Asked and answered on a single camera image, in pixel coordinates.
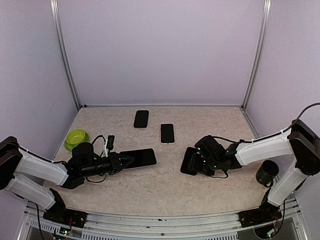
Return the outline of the black phone case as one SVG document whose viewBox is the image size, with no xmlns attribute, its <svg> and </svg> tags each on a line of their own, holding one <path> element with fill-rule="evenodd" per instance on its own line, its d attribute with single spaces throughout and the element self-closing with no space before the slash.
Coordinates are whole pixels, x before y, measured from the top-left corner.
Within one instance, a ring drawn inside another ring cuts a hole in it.
<svg viewBox="0 0 320 240">
<path fill-rule="evenodd" d="M 185 151 L 183 161 L 180 167 L 180 172 L 186 175 L 195 176 L 197 175 L 197 172 L 194 170 L 189 169 L 189 164 L 192 160 L 193 155 L 195 154 L 195 160 L 198 162 L 201 160 L 201 155 L 198 154 L 198 151 L 196 148 L 188 147 Z"/>
<path fill-rule="evenodd" d="M 146 128 L 148 126 L 149 111 L 148 110 L 137 110 L 134 118 L 134 128 Z"/>
</svg>

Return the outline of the pink phone case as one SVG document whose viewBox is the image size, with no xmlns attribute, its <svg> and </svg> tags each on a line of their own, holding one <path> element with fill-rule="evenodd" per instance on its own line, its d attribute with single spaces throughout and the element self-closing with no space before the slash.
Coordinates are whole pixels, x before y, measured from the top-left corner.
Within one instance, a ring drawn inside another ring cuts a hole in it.
<svg viewBox="0 0 320 240">
<path fill-rule="evenodd" d="M 164 145 L 175 143 L 175 129 L 172 123 L 160 125 L 160 143 Z"/>
</svg>

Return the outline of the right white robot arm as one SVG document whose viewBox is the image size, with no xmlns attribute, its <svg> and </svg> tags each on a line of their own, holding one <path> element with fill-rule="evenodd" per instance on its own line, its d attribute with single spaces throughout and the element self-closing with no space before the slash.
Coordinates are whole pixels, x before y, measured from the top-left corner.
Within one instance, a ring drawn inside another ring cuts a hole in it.
<svg viewBox="0 0 320 240">
<path fill-rule="evenodd" d="M 271 135 L 250 141 L 232 141 L 228 148 L 207 135 L 195 144 L 195 153 L 187 163 L 190 171 L 213 176 L 216 170 L 225 174 L 260 160 L 293 156 L 294 160 L 280 180 L 271 187 L 266 203 L 256 210 L 256 218 L 266 222 L 285 199 L 308 177 L 320 172 L 320 138 L 299 117 L 290 126 Z"/>
</svg>

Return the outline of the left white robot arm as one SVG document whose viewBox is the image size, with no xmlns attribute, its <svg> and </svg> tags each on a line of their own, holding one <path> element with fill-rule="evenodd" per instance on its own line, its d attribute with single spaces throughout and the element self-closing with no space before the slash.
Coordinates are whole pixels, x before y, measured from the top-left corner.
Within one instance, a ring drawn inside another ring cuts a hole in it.
<svg viewBox="0 0 320 240">
<path fill-rule="evenodd" d="M 70 218 L 70 211 L 63 206 L 60 195 L 28 176 L 72 190 L 88 177 L 115 175 L 134 160 L 131 156 L 108 150 L 104 156 L 99 156 L 94 152 L 93 144 L 82 142 L 72 149 L 70 160 L 52 161 L 21 147 L 15 137 L 9 136 L 0 143 L 0 188 L 50 209 L 50 214 L 63 223 Z"/>
</svg>

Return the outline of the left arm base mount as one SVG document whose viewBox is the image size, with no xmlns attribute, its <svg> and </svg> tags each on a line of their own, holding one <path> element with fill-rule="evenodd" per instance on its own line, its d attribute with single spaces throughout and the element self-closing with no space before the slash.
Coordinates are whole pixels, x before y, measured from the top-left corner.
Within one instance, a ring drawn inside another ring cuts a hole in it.
<svg viewBox="0 0 320 240">
<path fill-rule="evenodd" d="M 49 209 L 45 210 L 43 218 L 55 223 L 83 229 L 88 214 L 84 211 L 66 208 L 59 193 L 52 188 L 49 190 L 54 196 L 54 204 Z"/>
</svg>

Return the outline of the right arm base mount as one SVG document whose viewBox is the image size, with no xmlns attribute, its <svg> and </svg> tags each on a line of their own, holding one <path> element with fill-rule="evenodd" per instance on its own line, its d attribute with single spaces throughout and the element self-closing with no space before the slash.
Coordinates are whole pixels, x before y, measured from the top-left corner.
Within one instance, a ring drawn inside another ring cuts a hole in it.
<svg viewBox="0 0 320 240">
<path fill-rule="evenodd" d="M 274 206 L 268 202 L 270 189 L 263 196 L 259 207 L 250 210 L 243 210 L 238 213 L 239 221 L 242 228 L 251 227 L 275 221 L 283 217 L 280 207 Z"/>
</svg>

